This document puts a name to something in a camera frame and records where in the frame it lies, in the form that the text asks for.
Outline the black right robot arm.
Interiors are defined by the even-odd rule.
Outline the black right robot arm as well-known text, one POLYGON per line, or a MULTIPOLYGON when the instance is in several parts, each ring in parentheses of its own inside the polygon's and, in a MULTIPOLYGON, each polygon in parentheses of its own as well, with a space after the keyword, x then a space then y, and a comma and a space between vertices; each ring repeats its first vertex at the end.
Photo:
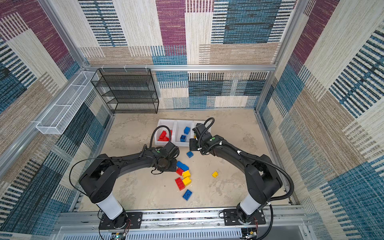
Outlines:
POLYGON ((294 193, 295 185, 291 176, 281 167, 273 164, 266 156, 247 153, 219 135, 212 136, 209 129, 214 118, 208 118, 203 124, 193 128, 196 139, 190 140, 190 150, 201 155, 222 158, 244 173, 248 195, 237 205, 238 221, 248 224, 259 212, 273 201, 288 199, 294 193))

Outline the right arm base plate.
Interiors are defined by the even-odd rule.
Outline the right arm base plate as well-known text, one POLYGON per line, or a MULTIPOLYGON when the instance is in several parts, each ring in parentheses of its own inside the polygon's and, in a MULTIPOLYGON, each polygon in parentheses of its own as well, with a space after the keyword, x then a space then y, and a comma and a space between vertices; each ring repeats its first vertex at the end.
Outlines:
POLYGON ((247 215, 241 208, 224 209, 219 213, 219 217, 224 220, 226 226, 266 224, 262 210, 256 210, 251 215, 247 215))

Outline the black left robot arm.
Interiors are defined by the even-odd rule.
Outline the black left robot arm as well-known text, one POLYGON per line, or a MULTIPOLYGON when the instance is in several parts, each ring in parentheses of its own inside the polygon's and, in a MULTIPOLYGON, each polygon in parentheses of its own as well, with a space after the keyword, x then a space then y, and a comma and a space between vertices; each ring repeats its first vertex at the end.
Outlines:
MULTIPOLYGON (((94 157, 100 154, 107 154, 109 157, 136 154, 149 143, 153 130, 154 127, 145 128, 143 125, 130 129, 113 126, 94 157)), ((76 214, 78 224, 90 225, 93 232, 98 232, 102 221, 101 210, 84 195, 78 182, 86 165, 91 162, 91 159, 76 161, 71 165, 68 179, 80 194, 76 200, 79 205, 76 214)), ((125 210, 134 212, 183 208, 186 201, 182 198, 184 192, 179 190, 175 182, 177 177, 173 172, 160 174, 153 167, 143 168, 118 177, 112 193, 125 210)))

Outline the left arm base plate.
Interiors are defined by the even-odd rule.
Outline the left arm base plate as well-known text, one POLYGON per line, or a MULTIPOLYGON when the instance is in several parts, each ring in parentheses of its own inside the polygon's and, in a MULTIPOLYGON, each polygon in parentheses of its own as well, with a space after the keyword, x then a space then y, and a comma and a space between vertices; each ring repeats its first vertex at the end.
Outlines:
POLYGON ((143 212, 122 212, 114 220, 108 218, 106 214, 102 215, 99 224, 100 230, 131 230, 139 229, 142 224, 143 212))

